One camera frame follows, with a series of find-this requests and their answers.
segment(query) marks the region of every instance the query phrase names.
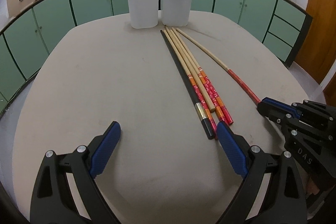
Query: white plastic container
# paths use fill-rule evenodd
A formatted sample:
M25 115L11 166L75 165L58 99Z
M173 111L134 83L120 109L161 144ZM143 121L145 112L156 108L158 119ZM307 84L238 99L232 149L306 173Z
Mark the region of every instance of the white plastic container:
M162 23L181 27L188 24L191 0L162 0ZM135 29L158 24L159 0L128 0L131 25Z

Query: silver screw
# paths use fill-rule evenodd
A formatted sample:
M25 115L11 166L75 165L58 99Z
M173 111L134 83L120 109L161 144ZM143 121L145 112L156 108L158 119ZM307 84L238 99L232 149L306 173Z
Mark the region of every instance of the silver screw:
M286 158L290 158L292 156L292 154L289 152L289 151L285 151L283 152L283 155L286 157Z
M53 154L54 154L54 152L52 150L48 150L47 153L45 154L45 156L47 158L50 158Z
M77 152L79 153L83 153L86 150L86 146L85 145L80 145L77 147Z
M253 146L251 147L251 150L252 150L252 152L254 152L254 153L259 153L259 152L260 152L260 147L259 147L259 146L256 146L256 145L253 145Z

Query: tabletop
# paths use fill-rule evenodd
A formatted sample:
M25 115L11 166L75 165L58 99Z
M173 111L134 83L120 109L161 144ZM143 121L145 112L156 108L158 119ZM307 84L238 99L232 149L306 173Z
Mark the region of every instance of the tabletop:
M70 153L118 121L122 136L95 181L123 224L213 224L242 178L219 142L209 141L160 34L133 29L129 14L70 30L39 71L18 121L13 147L17 205L29 218L31 194L47 150ZM306 93L262 43L221 15L191 11L181 28L231 68L260 98L287 104ZM284 138L239 85L187 39L229 110L234 133L280 154ZM71 176L79 212L87 213ZM263 181L250 216L258 212Z

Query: gray floor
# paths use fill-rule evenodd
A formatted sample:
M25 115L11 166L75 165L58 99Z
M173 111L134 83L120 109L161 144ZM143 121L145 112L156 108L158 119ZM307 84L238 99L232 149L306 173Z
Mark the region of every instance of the gray floor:
M320 85L298 64L293 63L289 71L302 86L310 100L326 103ZM32 83L21 92L0 120L0 181L14 202L11 155L17 121Z

